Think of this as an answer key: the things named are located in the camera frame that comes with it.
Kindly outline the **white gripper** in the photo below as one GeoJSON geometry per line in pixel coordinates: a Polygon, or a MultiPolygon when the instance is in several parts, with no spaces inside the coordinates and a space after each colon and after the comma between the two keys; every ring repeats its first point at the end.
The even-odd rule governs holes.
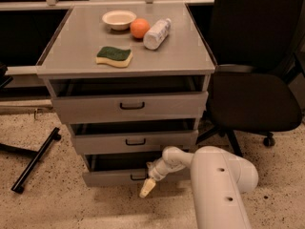
{"type": "Polygon", "coordinates": [[[166,163],[161,160],[155,160],[154,162],[147,162],[147,169],[149,178],[147,178],[140,190],[139,196],[145,198],[155,187],[156,181],[160,181],[167,175],[166,163]]]}

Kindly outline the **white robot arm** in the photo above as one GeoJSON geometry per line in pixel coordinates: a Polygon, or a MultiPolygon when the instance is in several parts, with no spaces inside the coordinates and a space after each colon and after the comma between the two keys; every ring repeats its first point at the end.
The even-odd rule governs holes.
{"type": "Polygon", "coordinates": [[[198,229],[252,229],[241,195],[256,188],[258,172],[247,159],[214,146],[193,153],[169,146],[147,166],[142,198],[167,174],[188,168],[198,229]]]}

